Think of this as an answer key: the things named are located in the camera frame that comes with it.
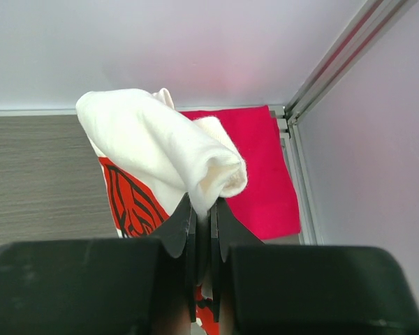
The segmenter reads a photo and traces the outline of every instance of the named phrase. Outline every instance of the white towel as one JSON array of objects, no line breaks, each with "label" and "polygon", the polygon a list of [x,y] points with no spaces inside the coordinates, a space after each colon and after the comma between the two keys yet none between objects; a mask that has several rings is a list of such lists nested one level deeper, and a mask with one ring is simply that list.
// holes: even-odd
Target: white towel
[{"label": "white towel", "polygon": [[247,185],[245,161],[219,120],[188,120],[167,89],[89,92],[76,110],[96,155],[149,187],[168,215],[188,192],[203,219],[219,196]]}]

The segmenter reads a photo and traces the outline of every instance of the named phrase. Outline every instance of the orange patterned fabric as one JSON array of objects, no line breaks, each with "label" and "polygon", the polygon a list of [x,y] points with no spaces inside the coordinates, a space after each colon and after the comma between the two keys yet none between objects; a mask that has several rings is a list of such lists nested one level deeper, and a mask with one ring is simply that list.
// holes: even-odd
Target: orange patterned fabric
[{"label": "orange patterned fabric", "polygon": [[[152,233],[169,218],[152,191],[140,180],[121,170],[106,157],[99,157],[104,169],[107,194],[113,220],[122,237],[141,237]],[[219,326],[213,321],[212,301],[196,293],[197,318],[208,335],[219,335]]]}]

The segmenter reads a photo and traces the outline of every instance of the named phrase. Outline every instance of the metal frame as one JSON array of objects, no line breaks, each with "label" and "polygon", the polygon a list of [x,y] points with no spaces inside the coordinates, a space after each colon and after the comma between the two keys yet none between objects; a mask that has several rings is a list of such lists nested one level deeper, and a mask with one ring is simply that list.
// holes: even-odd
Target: metal frame
[{"label": "metal frame", "polygon": [[314,201],[304,156],[301,152],[301,140],[297,126],[288,126],[287,120],[284,119],[285,107],[270,107],[270,111],[277,117],[284,158],[300,207],[300,243],[310,245],[323,244],[323,238],[316,224]]},{"label": "metal frame", "polygon": [[[176,107],[179,112],[190,112],[193,110],[228,110],[230,108],[247,108],[252,106],[198,106],[198,107]],[[270,106],[270,110],[279,109],[280,106]],[[40,117],[53,115],[76,115],[75,108],[58,110],[0,110],[0,117]]]},{"label": "metal frame", "polygon": [[368,0],[286,108],[290,125],[319,102],[348,69],[417,0]]}]

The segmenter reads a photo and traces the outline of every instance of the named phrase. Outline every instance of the gray wooden surface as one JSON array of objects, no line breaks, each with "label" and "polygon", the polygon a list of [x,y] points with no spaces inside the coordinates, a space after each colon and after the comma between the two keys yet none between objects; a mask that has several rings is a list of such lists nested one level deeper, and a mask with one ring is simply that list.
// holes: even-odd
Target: gray wooden surface
[{"label": "gray wooden surface", "polygon": [[116,231],[78,118],[0,117],[0,244],[81,237]]}]

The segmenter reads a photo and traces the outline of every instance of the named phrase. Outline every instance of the red cloth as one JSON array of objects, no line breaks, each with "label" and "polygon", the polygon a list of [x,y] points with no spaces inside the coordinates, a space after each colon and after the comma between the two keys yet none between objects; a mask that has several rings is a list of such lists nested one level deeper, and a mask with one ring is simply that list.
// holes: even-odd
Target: red cloth
[{"label": "red cloth", "polygon": [[184,112],[191,120],[217,117],[247,162],[249,182],[227,202],[236,218],[259,239],[300,232],[295,189],[288,174],[276,119],[267,106]]},{"label": "red cloth", "polygon": [[214,314],[212,312],[212,300],[205,299],[202,296],[202,288],[196,290],[196,317],[200,319],[200,326],[207,335],[219,335],[219,323],[214,322]]}]

